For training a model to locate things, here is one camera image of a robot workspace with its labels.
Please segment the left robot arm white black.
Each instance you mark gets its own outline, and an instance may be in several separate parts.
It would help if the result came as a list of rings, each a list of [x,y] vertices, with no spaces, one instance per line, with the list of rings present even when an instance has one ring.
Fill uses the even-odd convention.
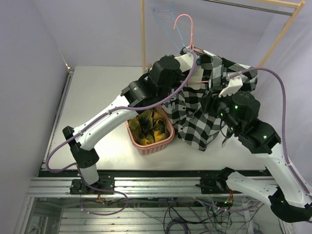
[[[167,102],[172,87],[193,65],[190,54],[163,56],[138,80],[129,83],[115,100],[96,116],[78,127],[65,127],[62,132],[79,168],[82,179],[89,185],[99,182],[95,145],[120,124],[145,110]]]

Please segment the pink wire hanger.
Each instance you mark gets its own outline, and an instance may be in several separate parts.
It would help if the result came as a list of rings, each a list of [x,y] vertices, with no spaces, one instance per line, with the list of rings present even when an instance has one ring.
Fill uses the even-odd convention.
[[[181,15],[179,15],[175,19],[174,29],[177,27],[177,22],[178,22],[178,20],[181,17],[188,17],[190,19],[190,22],[191,22],[190,45],[186,46],[186,48],[191,49],[194,52],[197,52],[199,56],[206,55],[202,50],[196,49],[195,46],[194,46],[194,42],[193,42],[193,27],[194,27],[194,23],[193,23],[193,19],[192,19],[192,17],[190,15],[188,15],[188,14],[181,14]],[[204,70],[199,65],[195,66],[195,71],[192,73],[192,75],[191,75],[190,79],[188,80],[187,84],[188,85],[208,84],[209,81],[202,81],[203,72],[204,72]]]

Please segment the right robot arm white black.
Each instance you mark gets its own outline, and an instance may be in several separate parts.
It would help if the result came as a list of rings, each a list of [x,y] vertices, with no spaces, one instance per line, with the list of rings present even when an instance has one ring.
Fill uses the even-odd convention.
[[[282,140],[273,126],[258,119],[260,102],[249,92],[219,97],[209,94],[204,111],[218,117],[229,129],[229,135],[262,161],[277,182],[270,185],[248,178],[231,168],[217,177],[221,189],[241,192],[268,205],[272,212],[288,223],[311,221],[312,199],[293,174],[283,152]]]

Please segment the black white checkered shirt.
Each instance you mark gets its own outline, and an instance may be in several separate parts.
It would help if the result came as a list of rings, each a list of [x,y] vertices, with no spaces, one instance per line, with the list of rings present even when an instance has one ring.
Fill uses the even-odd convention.
[[[203,69],[202,80],[210,81],[212,86],[227,86],[228,76],[251,68],[249,65],[235,63],[208,51],[204,51],[199,58]],[[208,144],[220,132],[220,118],[207,112],[209,92],[210,88],[207,83],[200,84],[198,89],[187,85],[173,98],[162,104],[177,137],[200,151],[205,151]]]

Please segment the yellow plaid shirt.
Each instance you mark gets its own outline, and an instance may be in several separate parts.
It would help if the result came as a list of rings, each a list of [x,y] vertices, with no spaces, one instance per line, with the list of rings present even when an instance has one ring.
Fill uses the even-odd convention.
[[[128,125],[134,141],[142,146],[158,143],[170,136],[164,118],[155,109],[145,110],[128,120]]]

